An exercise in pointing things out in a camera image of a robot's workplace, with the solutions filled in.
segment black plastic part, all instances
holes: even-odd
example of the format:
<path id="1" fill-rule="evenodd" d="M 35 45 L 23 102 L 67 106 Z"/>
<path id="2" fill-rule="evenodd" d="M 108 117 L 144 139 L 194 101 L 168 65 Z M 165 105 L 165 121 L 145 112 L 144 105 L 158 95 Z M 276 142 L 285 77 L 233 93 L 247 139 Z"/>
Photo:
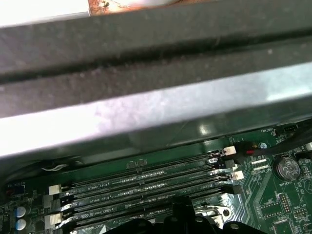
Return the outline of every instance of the black plastic part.
<path id="1" fill-rule="evenodd" d="M 291 125 L 284 128 L 285 133 L 293 133 L 297 130 L 297 125 Z"/>
<path id="2" fill-rule="evenodd" d="M 153 225 L 145 219 L 134 219 L 107 232 L 107 234 L 150 234 Z"/>
<path id="3" fill-rule="evenodd" d="M 227 194 L 235 195 L 235 194 L 242 194 L 244 192 L 241 185 L 226 184 L 226 185 L 223 185 L 222 188 L 224 192 L 226 192 Z"/>
<path id="4" fill-rule="evenodd" d="M 35 223 L 35 231 L 36 232 L 41 232 L 44 230 L 44 222 L 43 221 L 37 221 Z"/>
<path id="5" fill-rule="evenodd" d="M 304 159 L 304 158 L 312 159 L 312 151 L 303 151 L 303 152 L 295 153 L 294 156 L 297 160 Z"/>
<path id="6" fill-rule="evenodd" d="M 223 226 L 223 233 L 229 234 L 242 234 L 242 233 L 253 233 L 253 234 L 266 234 L 258 229 L 252 228 L 246 224 L 231 221 L 227 222 Z"/>
<path id="7" fill-rule="evenodd" d="M 250 141 L 236 142 L 233 146 L 238 154 L 245 154 L 246 151 L 254 149 L 254 144 Z"/>
<path id="8" fill-rule="evenodd" d="M 219 160 L 217 163 L 217 166 L 220 169 L 233 168 L 233 167 L 235 167 L 235 162 L 233 159 Z"/>

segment silver metal bar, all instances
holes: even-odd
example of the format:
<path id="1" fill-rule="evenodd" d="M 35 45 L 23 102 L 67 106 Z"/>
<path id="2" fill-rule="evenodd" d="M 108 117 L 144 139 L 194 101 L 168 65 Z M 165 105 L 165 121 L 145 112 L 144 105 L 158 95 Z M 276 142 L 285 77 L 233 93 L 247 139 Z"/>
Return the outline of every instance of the silver metal bar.
<path id="1" fill-rule="evenodd" d="M 299 120 L 312 113 L 311 74 L 309 62 L 2 118 L 0 157 L 137 131 L 129 135 L 134 139 L 158 126 L 154 137 L 161 138 L 170 124 L 194 119 L 197 133 L 189 140 Z"/>

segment white connector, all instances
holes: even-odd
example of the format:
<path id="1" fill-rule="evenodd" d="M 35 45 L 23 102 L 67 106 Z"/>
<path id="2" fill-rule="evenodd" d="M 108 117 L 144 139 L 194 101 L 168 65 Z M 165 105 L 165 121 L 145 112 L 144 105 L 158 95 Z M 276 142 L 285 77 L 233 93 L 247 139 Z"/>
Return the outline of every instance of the white connector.
<path id="1" fill-rule="evenodd" d="M 229 146 L 229 147 L 225 147 L 223 149 L 225 151 L 225 155 L 233 155 L 233 154 L 236 154 L 236 149 L 234 146 Z"/>
<path id="2" fill-rule="evenodd" d="M 58 223 L 61 223 L 62 221 L 63 221 L 62 213 L 50 215 L 50 224 L 51 225 L 56 225 Z"/>
<path id="3" fill-rule="evenodd" d="M 61 192 L 61 185 L 52 185 L 49 186 L 49 195 L 59 194 Z"/>
<path id="4" fill-rule="evenodd" d="M 231 175 L 232 175 L 232 177 L 233 177 L 232 179 L 234 181 L 241 180 L 244 178 L 244 174 L 242 171 L 232 172 Z"/>

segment dimm slot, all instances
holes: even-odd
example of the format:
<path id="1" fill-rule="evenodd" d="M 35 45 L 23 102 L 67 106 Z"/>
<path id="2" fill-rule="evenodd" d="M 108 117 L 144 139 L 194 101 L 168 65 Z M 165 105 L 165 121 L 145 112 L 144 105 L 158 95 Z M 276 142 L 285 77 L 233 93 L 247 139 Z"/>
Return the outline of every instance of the dimm slot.
<path id="1" fill-rule="evenodd" d="M 211 158 L 211 157 L 213 157 L 213 154 L 215 154 L 215 152 L 214 153 L 209 153 L 209 154 L 204 153 L 204 154 L 200 154 L 198 156 L 187 157 L 185 159 L 180 159 L 180 160 L 169 160 L 169 161 L 166 161 L 164 163 L 157 164 L 157 165 L 144 166 L 144 167 L 142 167 L 141 172 L 145 172 L 145 171 L 148 171 L 148 170 L 159 169 L 161 167 L 171 166 L 171 165 L 175 165 L 175 164 L 179 164 L 179 163 L 183 163 L 183 162 L 194 161 L 194 160 L 201 159 L 201 158 Z M 118 174 L 116 174 L 116 173 L 110 174 L 110 175 L 107 175 L 107 176 L 102 177 L 102 178 L 90 179 L 90 180 L 85 180 L 85 181 L 82 181 L 82 182 L 75 182 L 75 183 L 73 183 L 73 185 L 74 186 L 87 186 L 87 184 L 96 183 L 96 182 L 99 182 L 99 181 L 108 180 L 108 179 L 116 178 L 116 177 L 132 176 L 131 174 L 136 175 L 136 173 L 137 173 L 137 170 L 133 169 L 133 170 L 129 170 L 129 171 L 118 173 Z"/>
<path id="2" fill-rule="evenodd" d="M 171 205 L 171 202 L 169 200 L 166 201 L 161 201 L 158 203 L 154 203 L 153 206 L 136 206 L 136 207 L 132 207 L 130 210 L 123 210 L 123 211 L 119 211 L 119 212 L 114 212 L 111 214 L 105 214 L 102 216 L 98 216 L 98 217 L 94 217 L 94 218 L 90 218 L 87 220 L 82 220 L 82 221 L 78 221 L 76 223 L 76 225 L 80 226 L 80 225 L 85 225 L 87 223 L 94 223 L 94 222 L 99 222 L 99 221 L 104 221 L 106 219 L 110 219 L 110 218 L 117 218 L 120 216 L 124 216 L 124 215 L 130 215 L 130 214 L 135 214 L 138 211 L 144 212 L 146 210 L 151 210 L 151 209 L 157 209 L 157 207 L 169 207 Z"/>
<path id="3" fill-rule="evenodd" d="M 220 190 L 220 188 L 217 188 L 217 189 L 214 189 L 214 190 L 211 190 L 211 192 L 213 192 L 213 191 L 218 191 L 218 190 Z M 195 198 L 195 199 L 191 199 L 192 200 L 192 203 L 194 204 L 194 203 L 196 203 L 197 201 L 199 201 L 200 199 L 209 199 L 209 198 L 212 198 L 212 197 L 214 197 L 214 196 L 218 196 L 218 195 L 221 195 L 221 194 L 223 194 L 223 192 L 216 192 L 216 193 L 212 193 L 212 194 L 209 194 L 209 195 L 206 195 L 206 196 L 203 196 L 203 197 L 200 197 L 200 198 Z M 171 213 L 171 207 L 164 207 L 164 208 L 162 208 L 162 209 L 155 209 L 155 211 L 160 211 L 159 213 L 161 213 L 161 214 L 163 214 L 163 215 L 166 215 L 166 214 L 170 214 Z M 97 223 L 93 223 L 93 224 L 89 224 L 89 225 L 85 225 L 85 226 L 81 226 L 81 227 L 76 227 L 76 228 L 74 228 L 74 231 L 79 231 L 79 230 L 84 230 L 84 229 L 87 229 L 87 228 L 91 228 L 91 227 L 94 227 L 94 226 L 98 226 L 98 225 L 102 225 L 103 224 L 103 222 L 105 223 L 105 224 L 107 224 L 107 223 L 116 223 L 116 222 L 118 222 L 118 221 L 120 221 L 121 220 L 121 218 L 122 218 L 122 220 L 124 221 L 124 222 L 128 222 L 128 221 L 130 221 L 130 220 L 132 220 L 132 219 L 134 219 L 134 218 L 154 218 L 155 216 L 156 216 L 156 214 L 154 215 L 154 216 L 148 216 L 148 217 L 146 217 L 146 215 L 148 215 L 148 214 L 150 214 L 151 213 L 151 211 L 146 211 L 146 212 L 143 212 L 143 213 L 137 213 L 137 214 L 128 214 L 128 215 L 126 215 L 126 216 L 123 216 L 123 217 L 115 217 L 115 218 L 113 218 L 113 219 L 108 219 L 108 220 L 105 220 L 105 221 L 102 221 L 102 222 L 97 222 Z"/>
<path id="4" fill-rule="evenodd" d="M 174 177 L 177 177 L 179 175 L 185 175 L 187 173 L 197 172 L 197 171 L 200 172 L 200 171 L 205 171 L 205 170 L 210 170 L 210 171 L 215 170 L 215 167 L 213 165 L 205 165 L 205 166 L 201 166 L 201 167 L 190 168 L 190 169 L 179 171 L 179 172 L 169 173 L 169 174 L 165 174 L 165 175 L 159 175 L 157 177 L 148 178 L 148 179 L 142 179 L 141 177 L 136 176 L 136 177 L 138 177 L 138 179 L 136 181 L 131 181 L 131 182 L 128 182 L 127 184 L 124 184 L 124 185 L 117 185 L 115 187 L 98 189 L 95 191 L 86 192 L 86 193 L 82 193 L 82 194 L 75 194 L 74 198 L 82 198 L 82 197 L 90 196 L 93 194 L 112 192 L 112 191 L 116 191 L 116 190 L 120 190 L 120 189 L 130 188 L 133 185 L 138 185 L 142 182 L 146 183 L 146 182 L 152 182 L 152 181 L 161 181 L 162 179 L 165 179 L 165 178 L 174 178 Z"/>
<path id="5" fill-rule="evenodd" d="M 167 208 L 162 208 L 162 209 L 155 209 L 155 210 L 151 210 L 151 211 L 147 211 L 147 212 L 143 212 L 143 213 L 136 213 L 136 214 L 130 214 L 127 216 L 124 216 L 123 219 L 125 219 L 125 222 L 128 222 L 132 219 L 135 219 L 136 217 L 139 218 L 153 218 L 155 217 L 155 215 L 158 214 L 170 214 L 171 213 L 171 207 L 167 207 Z M 105 223 L 107 222 L 115 222 L 115 221 L 119 221 L 120 218 L 113 218 L 113 219 L 109 219 L 106 220 Z M 101 225 L 103 224 L 103 222 L 98 222 L 98 223 L 93 223 L 93 224 L 89 224 L 89 225 L 85 225 L 85 226 L 81 226 L 81 227 L 76 227 L 74 228 L 73 231 L 79 231 L 79 230 L 83 230 L 83 229 L 88 229 L 97 225 Z"/>
<path id="6" fill-rule="evenodd" d="M 120 204 L 116 204 L 116 205 L 112 205 L 112 206 L 106 206 L 106 207 L 101 207 L 101 208 L 97 208 L 97 209 L 93 209 L 93 210 L 89 210 L 89 211 L 85 211 L 85 212 L 81 212 L 81 213 L 77 213 L 73 215 L 74 220 L 77 219 L 86 219 L 92 216 L 96 216 L 96 215 L 103 215 L 109 212 L 115 212 L 118 211 L 118 208 L 122 208 L 122 209 L 127 209 L 127 208 L 132 208 L 136 205 L 146 205 L 149 203 L 155 203 L 158 202 L 162 199 L 169 199 L 175 195 L 177 195 L 179 192 L 185 192 L 184 195 L 192 195 L 192 192 L 188 193 L 186 190 L 190 190 L 195 188 L 195 187 L 199 187 L 201 188 L 204 185 L 208 185 L 211 184 L 211 182 L 209 183 L 205 183 L 205 184 L 201 184 L 200 186 L 196 185 L 196 186 L 191 186 L 188 188 L 184 188 L 184 189 L 180 189 L 180 190 L 176 190 L 170 193 L 166 193 L 166 194 L 160 194 L 160 195 L 154 195 L 154 196 L 149 196 L 146 197 L 145 199 L 137 199 L 137 200 L 133 200 L 133 201 L 128 201 L 128 202 L 123 202 Z M 215 188 L 215 189 L 209 189 L 206 191 L 206 193 L 210 194 L 210 193 L 216 193 L 220 191 L 220 188 Z"/>
<path id="7" fill-rule="evenodd" d="M 108 194 L 101 194 L 101 195 L 95 195 L 92 197 L 81 198 L 81 199 L 75 200 L 72 203 L 72 206 L 73 207 L 80 207 L 80 206 L 85 206 L 85 205 L 89 205 L 89 204 L 99 203 L 101 201 L 109 201 L 109 200 L 112 200 L 114 198 L 120 198 L 122 196 L 128 196 L 128 195 L 134 195 L 134 197 L 136 197 L 136 196 L 138 197 L 138 196 L 148 195 L 148 194 L 157 194 L 157 193 L 161 193 L 165 190 L 172 190 L 172 189 L 174 190 L 175 188 L 185 187 L 189 184 L 197 184 L 197 183 L 207 182 L 207 180 L 213 179 L 213 178 L 193 180 L 190 182 L 181 183 L 179 185 L 169 186 L 167 188 L 159 188 L 159 189 L 155 188 L 155 189 L 150 190 L 150 191 L 141 191 L 139 186 L 135 186 L 135 187 L 131 188 L 131 190 L 125 189 L 125 190 L 119 190 L 119 191 L 111 192 Z"/>
<path id="8" fill-rule="evenodd" d="M 184 162 L 184 163 L 175 164 L 175 165 L 171 165 L 171 166 L 167 166 L 163 168 L 158 168 L 152 171 L 149 170 L 149 171 L 143 172 L 140 175 L 132 174 L 132 175 L 124 176 L 124 177 L 114 177 L 111 179 L 102 180 L 102 181 L 74 187 L 70 190 L 67 190 L 61 193 L 59 196 L 65 197 L 68 195 L 74 195 L 74 197 L 77 198 L 77 197 L 90 196 L 92 194 L 96 194 L 100 192 L 111 191 L 118 187 L 120 188 L 128 187 L 128 186 L 136 184 L 138 181 L 142 181 L 145 179 L 157 180 L 158 176 L 163 176 L 164 174 L 174 173 L 168 170 L 172 170 L 172 169 L 179 168 L 179 167 L 190 166 L 192 164 L 195 164 L 195 168 L 196 168 L 196 167 L 204 166 L 206 164 L 206 161 L 204 159 L 192 160 L 189 162 Z"/>

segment green circuit board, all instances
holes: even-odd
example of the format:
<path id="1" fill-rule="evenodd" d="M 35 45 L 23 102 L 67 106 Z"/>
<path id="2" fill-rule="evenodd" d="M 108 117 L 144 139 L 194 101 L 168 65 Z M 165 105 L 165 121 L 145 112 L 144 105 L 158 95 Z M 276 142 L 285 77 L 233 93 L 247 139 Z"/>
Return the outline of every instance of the green circuit board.
<path id="1" fill-rule="evenodd" d="M 252 142 L 256 147 L 274 146 L 295 131 L 293 126 L 265 128 L 12 182 L 7 186 L 11 193 L 10 201 L 0 207 L 0 233 L 103 234 L 134 217 L 148 219 L 170 214 L 170 206 L 165 201 L 174 195 L 190 196 L 194 207 L 204 203 L 228 207 L 232 211 L 229 220 L 243 222 L 266 233 L 312 233 L 312 202 L 309 203 L 312 199 L 312 165 L 309 159 L 298 161 L 301 171 L 298 179 L 283 181 L 274 172 L 273 162 L 279 156 L 248 156 L 234 168 L 234 172 L 242 171 L 244 178 L 229 183 L 225 176 L 229 169 L 220 169 L 212 156 L 212 153 L 220 152 L 237 142 Z M 284 155 L 294 158 L 294 153 L 304 150 L 306 148 L 302 146 Z M 205 159 L 207 154 L 212 160 L 208 164 Z M 142 170 L 140 178 L 133 177 L 137 175 L 138 168 Z M 101 177 L 105 178 L 105 183 L 95 180 Z M 138 185 L 137 182 L 142 178 L 144 183 Z M 92 186 L 84 187 L 86 181 Z M 49 194 L 48 187 L 65 187 L 67 184 L 77 187 L 68 190 L 73 193 L 70 196 L 74 199 L 74 202 L 69 202 L 72 207 L 68 211 L 74 209 L 76 214 L 66 213 L 67 210 L 62 211 L 62 214 L 76 219 L 63 226 L 68 228 L 49 229 L 45 219 L 49 214 L 61 212 L 53 210 L 53 204 L 61 199 L 54 195 L 55 202 L 45 207 L 43 200 Z M 232 184 L 241 185 L 242 193 L 229 194 L 224 190 L 224 185 Z M 67 197 L 69 192 L 58 196 Z M 144 199 L 136 196 L 142 193 Z M 146 210 L 151 202 L 160 203 L 142 213 L 141 207 L 144 206 Z M 19 217 L 16 217 L 16 208 L 19 206 L 27 208 L 27 214 L 23 217 L 27 227 L 17 231 Z M 64 205 L 56 205 L 56 208 L 60 207 L 65 209 Z"/>

